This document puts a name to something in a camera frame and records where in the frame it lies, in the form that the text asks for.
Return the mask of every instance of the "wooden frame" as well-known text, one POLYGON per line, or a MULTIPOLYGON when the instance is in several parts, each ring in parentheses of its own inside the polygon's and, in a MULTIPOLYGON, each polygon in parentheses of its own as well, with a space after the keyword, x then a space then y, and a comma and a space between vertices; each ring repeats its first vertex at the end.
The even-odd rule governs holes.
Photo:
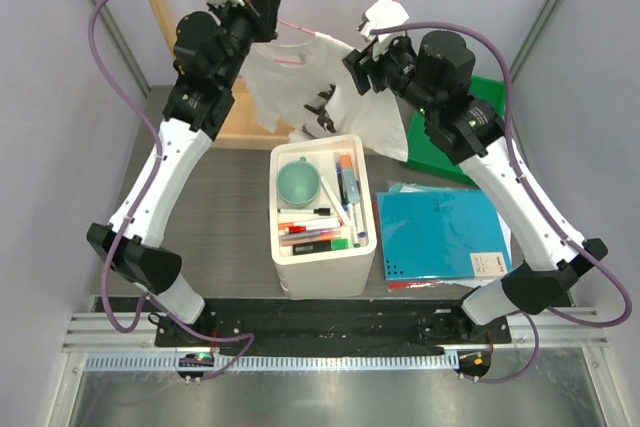
MULTIPOLYGON (((167 0, 148 0, 158 27, 162 32, 167 47, 173 55, 173 45, 176 42, 175 19, 167 0)), ((258 124, 253 99, 242 80, 233 86, 236 99, 227 117, 214 147, 237 149, 272 149, 289 141, 289 134, 293 130, 290 126, 279 122, 275 132, 269 132, 258 124)))

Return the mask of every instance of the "white t-shirt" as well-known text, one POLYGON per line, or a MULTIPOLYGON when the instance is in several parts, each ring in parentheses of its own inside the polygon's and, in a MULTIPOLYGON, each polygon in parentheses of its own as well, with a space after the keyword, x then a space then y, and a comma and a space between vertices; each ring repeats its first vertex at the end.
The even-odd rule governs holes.
POLYGON ((406 161, 407 137, 395 96, 388 90, 358 94, 342 64, 352 50, 320 33, 302 45, 253 44, 240 74, 258 121, 273 131, 282 118, 299 129, 292 139, 356 134, 365 147, 406 161))

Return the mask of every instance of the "green cup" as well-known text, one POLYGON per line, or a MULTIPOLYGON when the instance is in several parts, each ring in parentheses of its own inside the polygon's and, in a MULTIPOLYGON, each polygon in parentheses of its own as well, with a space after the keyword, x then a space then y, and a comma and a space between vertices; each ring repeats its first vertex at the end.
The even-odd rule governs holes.
POLYGON ((307 159, 289 162, 276 177, 278 195, 287 204, 303 207, 313 201, 320 192, 320 173, 307 159))

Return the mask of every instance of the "orange marker cap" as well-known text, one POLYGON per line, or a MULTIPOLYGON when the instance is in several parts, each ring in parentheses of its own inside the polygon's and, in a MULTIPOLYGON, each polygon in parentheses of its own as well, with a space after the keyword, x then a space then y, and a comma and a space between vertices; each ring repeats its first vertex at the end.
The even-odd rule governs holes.
POLYGON ((342 170, 346 170, 346 169, 353 170, 353 163, 351 162, 351 156, 349 154, 344 154, 340 156, 340 167, 342 167, 342 170))

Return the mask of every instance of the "blue folder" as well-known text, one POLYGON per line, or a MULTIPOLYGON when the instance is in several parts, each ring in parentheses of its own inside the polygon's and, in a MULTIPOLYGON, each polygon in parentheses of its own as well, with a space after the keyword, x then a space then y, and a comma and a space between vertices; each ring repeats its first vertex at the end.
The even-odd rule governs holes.
POLYGON ((379 193, 387 281, 500 277, 511 270, 498 213, 478 190, 379 193))

